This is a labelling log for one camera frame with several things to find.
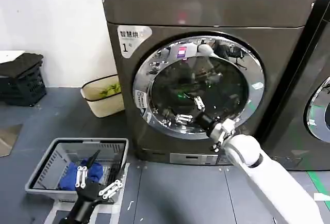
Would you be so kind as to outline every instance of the blue towel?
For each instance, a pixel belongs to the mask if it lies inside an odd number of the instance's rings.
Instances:
[[[85,166],[87,159],[84,159],[80,165]],[[67,174],[60,180],[59,187],[61,190],[73,190],[75,191],[76,177],[78,167],[70,162]],[[95,182],[98,182],[103,176],[103,167],[99,163],[94,163],[91,168],[88,169],[87,177]]]

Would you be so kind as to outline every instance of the front-load washing machine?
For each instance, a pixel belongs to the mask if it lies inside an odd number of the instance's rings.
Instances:
[[[128,124],[141,159],[227,164],[193,97],[254,134],[315,0],[103,0]]]
[[[284,97],[272,104],[278,108],[270,120],[263,121],[268,126],[263,127],[263,148],[286,169],[330,170],[329,5],[330,0],[315,2],[292,56],[300,65],[288,66],[278,89],[285,90]]]

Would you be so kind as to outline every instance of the gray plastic basket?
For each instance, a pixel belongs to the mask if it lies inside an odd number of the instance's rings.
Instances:
[[[128,140],[124,138],[57,138],[55,139],[25,185],[25,191],[31,194],[45,195],[54,200],[74,202],[76,191],[60,190],[59,181],[66,175],[70,162],[80,162],[92,156],[97,150],[100,153],[96,162],[103,166],[103,176],[99,183],[106,185],[121,177],[128,151]],[[115,194],[109,203],[117,201]]]

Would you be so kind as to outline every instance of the laundry basket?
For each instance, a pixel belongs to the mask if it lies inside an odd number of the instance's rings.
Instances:
[[[24,53],[14,61],[0,64],[0,101],[32,107],[46,95],[40,72],[42,58]]]
[[[66,175],[70,162],[80,165],[83,159],[100,153],[96,162],[103,166],[103,176],[99,183],[108,185],[123,173],[128,140],[125,138],[58,138],[55,139],[40,160],[25,185],[27,193],[46,195],[54,200],[74,202],[76,191],[61,190],[59,181]],[[108,203],[115,203],[115,194]]]
[[[118,75],[114,74],[90,81],[82,86],[81,95],[97,117],[106,117],[125,109],[121,92],[108,97],[101,95],[104,89],[118,82]]]

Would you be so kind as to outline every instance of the black cloth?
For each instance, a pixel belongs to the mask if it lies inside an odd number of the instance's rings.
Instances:
[[[0,64],[0,76],[16,78],[26,70],[41,63],[42,58],[42,55],[24,53],[14,61]]]

